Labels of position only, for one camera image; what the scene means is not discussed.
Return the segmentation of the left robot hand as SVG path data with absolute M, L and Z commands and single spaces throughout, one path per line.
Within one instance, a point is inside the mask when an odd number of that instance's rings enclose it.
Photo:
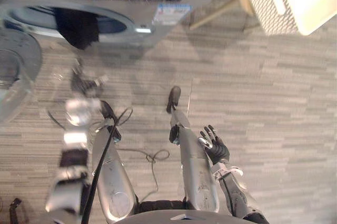
M 83 63 L 80 58 L 75 59 L 71 75 L 71 91 L 87 98 L 97 98 L 103 92 L 103 85 L 108 81 L 106 75 L 89 78 L 83 73 Z

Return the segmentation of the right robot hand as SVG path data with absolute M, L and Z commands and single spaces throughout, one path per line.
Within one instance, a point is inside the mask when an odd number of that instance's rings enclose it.
M 204 131 L 200 131 L 198 142 L 213 165 L 230 161 L 230 152 L 212 125 L 205 126 Z

